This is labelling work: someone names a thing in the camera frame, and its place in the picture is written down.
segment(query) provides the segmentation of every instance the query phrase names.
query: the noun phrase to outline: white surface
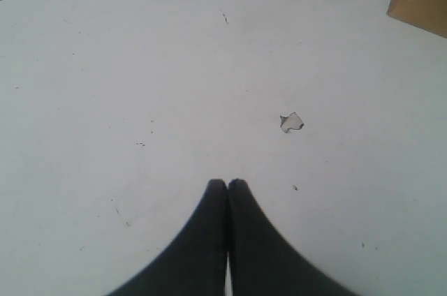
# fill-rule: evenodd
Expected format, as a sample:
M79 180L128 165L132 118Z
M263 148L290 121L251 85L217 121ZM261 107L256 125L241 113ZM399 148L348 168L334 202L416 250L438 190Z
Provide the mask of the white surface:
M105 294L241 177L357 293L445 295L447 41L388 2L2 1L0 294Z

